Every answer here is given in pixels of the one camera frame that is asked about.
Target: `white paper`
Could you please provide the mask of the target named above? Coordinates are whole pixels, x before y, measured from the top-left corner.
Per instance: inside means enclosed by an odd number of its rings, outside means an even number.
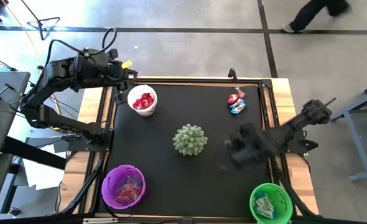
[[[66,159],[66,152],[55,153],[53,145],[45,146],[41,148],[41,150]],[[23,159],[23,162],[26,171],[27,183],[29,184],[29,187],[35,185],[36,190],[58,187],[59,183],[63,179],[63,174],[65,173],[64,170],[42,165],[27,159]]]

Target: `white shoe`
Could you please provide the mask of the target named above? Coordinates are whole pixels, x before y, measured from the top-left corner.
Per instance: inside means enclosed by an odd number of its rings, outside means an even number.
[[[289,24],[284,24],[282,26],[282,30],[286,33],[289,33],[289,34],[294,34],[294,33],[301,33],[302,31],[304,30],[299,30],[299,31],[295,31],[294,29],[291,29],[290,25]]]

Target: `black pants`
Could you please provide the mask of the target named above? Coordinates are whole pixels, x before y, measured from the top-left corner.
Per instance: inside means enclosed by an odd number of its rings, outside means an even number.
[[[349,4],[345,0],[310,0],[290,23],[295,31],[304,30],[314,17],[327,7],[331,16],[338,16],[348,9]]]

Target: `yellow tag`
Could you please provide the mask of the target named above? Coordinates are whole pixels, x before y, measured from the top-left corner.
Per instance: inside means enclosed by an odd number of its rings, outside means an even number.
[[[125,69],[125,68],[130,67],[131,65],[132,65],[132,61],[128,60],[128,61],[124,62],[123,64],[121,64],[121,68]]]

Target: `white paper cup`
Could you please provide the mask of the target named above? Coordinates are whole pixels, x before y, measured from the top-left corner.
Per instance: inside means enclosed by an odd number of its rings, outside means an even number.
[[[141,96],[144,93],[150,93],[151,97],[154,100],[154,102],[150,107],[148,107],[146,109],[137,110],[137,109],[134,108],[134,103],[136,102],[136,100],[141,99]],[[141,116],[150,116],[156,110],[157,95],[156,95],[156,92],[154,91],[154,89],[152,87],[150,87],[148,85],[139,85],[139,86],[135,86],[134,88],[132,88],[132,90],[128,93],[127,102],[128,102],[128,105],[134,111],[136,111],[139,115],[141,115]]]

